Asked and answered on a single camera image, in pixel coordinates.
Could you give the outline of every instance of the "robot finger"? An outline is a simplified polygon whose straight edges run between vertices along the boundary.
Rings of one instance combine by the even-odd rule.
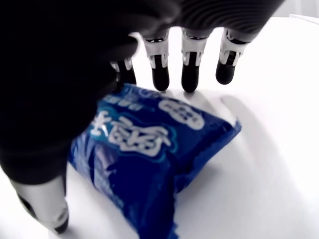
[[[181,84],[188,93],[197,88],[200,61],[211,32],[212,29],[193,31],[184,28],[182,30],[183,70]]]
[[[165,91],[169,86],[168,33],[169,29],[166,29],[155,34],[142,35],[152,67],[153,84],[159,91]]]

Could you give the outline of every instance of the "black fingertip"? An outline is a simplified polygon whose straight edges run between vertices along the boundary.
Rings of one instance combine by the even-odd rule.
[[[235,66],[232,65],[223,65],[220,61],[218,61],[217,69],[216,69],[216,79],[222,85],[229,84],[234,77]]]
[[[116,85],[115,88],[113,89],[113,93],[119,93],[122,91],[122,89],[124,88],[124,82],[120,80],[121,76],[120,73],[117,73],[117,81],[116,81]]]
[[[58,234],[62,234],[66,231],[66,229],[68,228],[68,225],[69,225],[69,217],[67,217],[67,219],[65,220],[65,222],[61,226],[55,228],[54,230]]]
[[[181,85],[183,89],[192,93],[198,86],[199,66],[186,66],[183,64],[183,71],[181,74]]]
[[[130,84],[136,85],[136,77],[135,77],[133,66],[131,67],[130,70],[127,70],[124,61],[118,61],[118,65],[120,69],[118,80],[123,83],[130,83]]]
[[[133,67],[129,71],[124,70],[120,72],[120,81],[136,85],[136,77]]]
[[[152,69],[153,84],[158,91],[165,91],[169,86],[168,67]]]

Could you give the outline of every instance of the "robotic fingertip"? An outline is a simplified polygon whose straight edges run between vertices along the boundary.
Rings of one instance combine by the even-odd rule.
[[[199,67],[192,65],[184,65],[181,75],[181,85],[187,93],[192,93],[198,85]]]
[[[216,79],[222,85],[228,85],[234,77],[235,66],[232,65],[223,65],[218,61],[216,69]]]
[[[68,228],[68,225],[69,225],[69,217],[67,217],[67,219],[65,220],[65,222],[61,226],[55,228],[54,230],[58,234],[62,234],[66,231],[66,229]]]
[[[153,84],[158,91],[165,91],[169,86],[168,67],[152,69]]]

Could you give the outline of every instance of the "blue snack bag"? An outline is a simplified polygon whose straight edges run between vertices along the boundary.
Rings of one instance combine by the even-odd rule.
[[[73,167],[122,211],[141,239],[176,239],[176,193],[240,131],[218,117],[125,84],[98,102],[72,143]]]

